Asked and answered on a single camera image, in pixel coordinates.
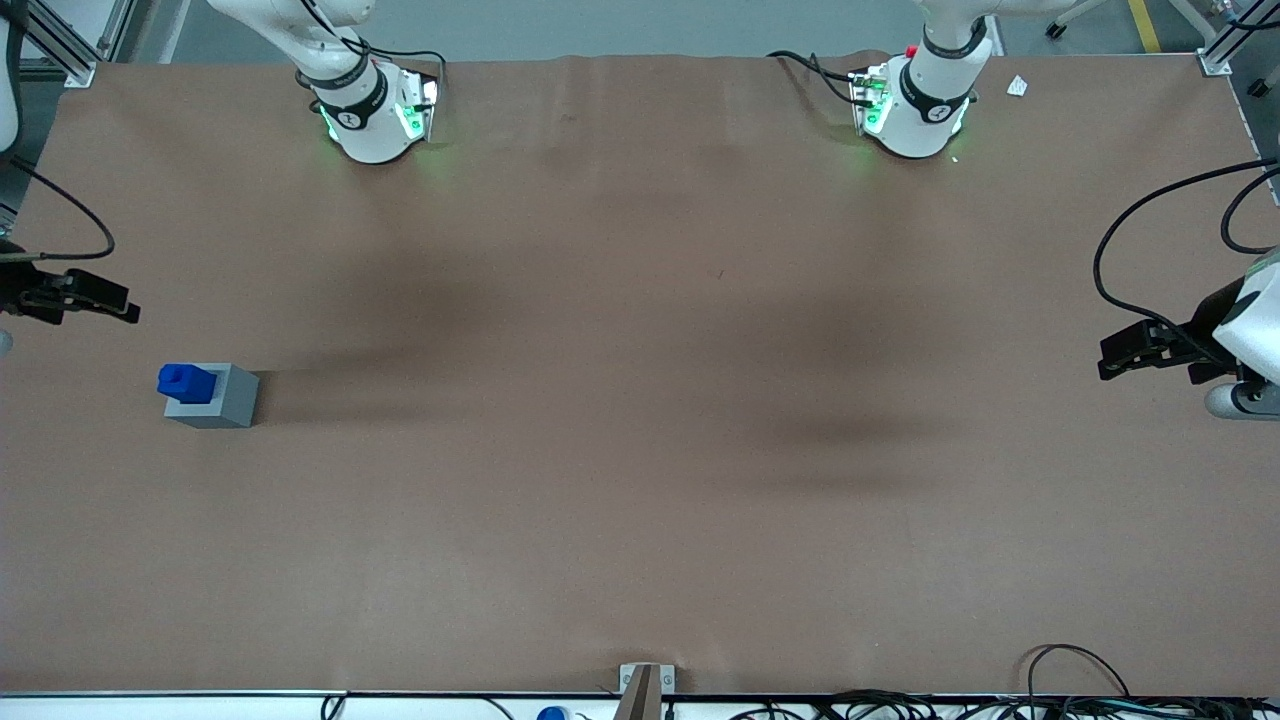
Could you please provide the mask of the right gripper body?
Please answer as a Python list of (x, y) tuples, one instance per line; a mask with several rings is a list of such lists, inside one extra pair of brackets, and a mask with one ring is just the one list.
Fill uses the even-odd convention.
[(3, 313), (44, 323), (63, 323), (63, 274), (45, 272), (33, 263), (1, 264)]

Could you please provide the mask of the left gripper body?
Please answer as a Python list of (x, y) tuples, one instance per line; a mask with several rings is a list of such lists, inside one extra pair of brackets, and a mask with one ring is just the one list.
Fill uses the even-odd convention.
[(1236, 364), (1279, 383), (1276, 275), (1243, 275), (1224, 286), (1199, 304), (1192, 325), (1207, 331)]

